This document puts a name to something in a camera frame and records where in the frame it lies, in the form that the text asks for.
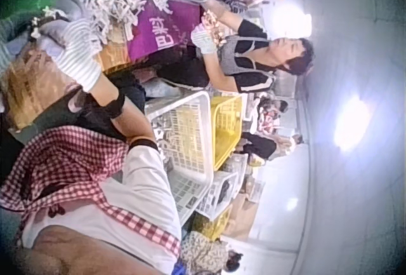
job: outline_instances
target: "ceiling light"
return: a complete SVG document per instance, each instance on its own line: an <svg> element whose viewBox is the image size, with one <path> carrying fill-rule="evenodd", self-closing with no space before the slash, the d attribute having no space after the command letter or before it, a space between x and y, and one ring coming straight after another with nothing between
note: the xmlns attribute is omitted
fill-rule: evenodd
<svg viewBox="0 0 406 275"><path fill-rule="evenodd" d="M334 142L342 151L349 151L362 139L370 120L367 106L357 97L351 98L338 117Z"/></svg>
<svg viewBox="0 0 406 275"><path fill-rule="evenodd" d="M286 210L287 211L292 211L294 210L297 205L298 205L299 199L298 198L290 198L286 204Z"/></svg>
<svg viewBox="0 0 406 275"><path fill-rule="evenodd" d="M301 38L311 35L311 15L305 15L295 5L286 4L277 8L273 13L272 30L273 38L288 37Z"/></svg>

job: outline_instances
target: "purple banner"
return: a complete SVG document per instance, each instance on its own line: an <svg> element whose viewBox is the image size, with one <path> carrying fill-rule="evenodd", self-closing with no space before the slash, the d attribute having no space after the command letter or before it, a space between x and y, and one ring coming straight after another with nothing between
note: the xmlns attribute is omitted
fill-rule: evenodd
<svg viewBox="0 0 406 275"><path fill-rule="evenodd" d="M131 61L189 42L191 31L200 23L200 6L175 0L169 0L168 5L171 15L159 11L152 0L145 4L138 15L138 34L128 42Z"/></svg>

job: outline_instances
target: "yellow plastic crate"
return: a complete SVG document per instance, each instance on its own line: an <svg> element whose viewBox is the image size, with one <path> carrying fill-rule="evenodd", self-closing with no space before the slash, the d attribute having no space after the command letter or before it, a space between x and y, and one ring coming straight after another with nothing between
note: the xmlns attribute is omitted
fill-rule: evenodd
<svg viewBox="0 0 406 275"><path fill-rule="evenodd" d="M241 138L241 96L217 96L211 99L214 170L218 170Z"/></svg>
<svg viewBox="0 0 406 275"><path fill-rule="evenodd" d="M233 205L230 204L226 210L216 218L216 220L211 222L205 216L196 214L196 217L193 220L192 230L205 235L211 241L216 240L226 229L232 208Z"/></svg>

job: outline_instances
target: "black shirt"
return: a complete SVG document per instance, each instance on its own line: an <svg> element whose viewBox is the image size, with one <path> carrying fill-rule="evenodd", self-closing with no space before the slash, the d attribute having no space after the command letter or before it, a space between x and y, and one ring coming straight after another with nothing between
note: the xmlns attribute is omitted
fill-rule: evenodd
<svg viewBox="0 0 406 275"><path fill-rule="evenodd" d="M248 20L243 20L239 30L238 35L240 37L248 37L248 38L263 38L266 39L267 35L263 32L262 28L253 24ZM243 54L248 51L252 46L252 41L239 41L235 46L235 52ZM258 48L267 48L269 46L268 41L255 41L254 42L254 50ZM239 67L243 67L246 69L253 69L261 70L263 72L270 72L273 70L273 67L269 67L267 65L260 64L258 62L255 63L255 67L252 64L251 59L246 57L235 57L235 63ZM268 91L272 85L270 78L264 75L261 72L250 72L250 73L239 73L233 75L235 82L237 84L237 88L240 93L252 93L252 92L261 92L261 91Z"/></svg>

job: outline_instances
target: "gray vest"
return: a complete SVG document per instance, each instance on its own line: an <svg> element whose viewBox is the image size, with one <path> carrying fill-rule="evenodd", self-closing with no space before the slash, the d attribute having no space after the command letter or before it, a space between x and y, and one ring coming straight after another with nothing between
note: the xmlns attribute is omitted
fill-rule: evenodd
<svg viewBox="0 0 406 275"><path fill-rule="evenodd" d="M254 38L254 37L240 37L240 36L228 36L226 38L226 44L224 44L218 50L218 56L220 61L221 69L225 75L233 75L238 73L250 73L250 72L260 72L268 77L273 77L269 72L262 70L257 70L255 62L252 62L253 69L248 69L245 67L239 67L234 60L234 57L244 57L244 54L252 51L254 49L255 41L268 41L265 38ZM239 41L251 41L252 45L244 54L236 53L235 47Z"/></svg>

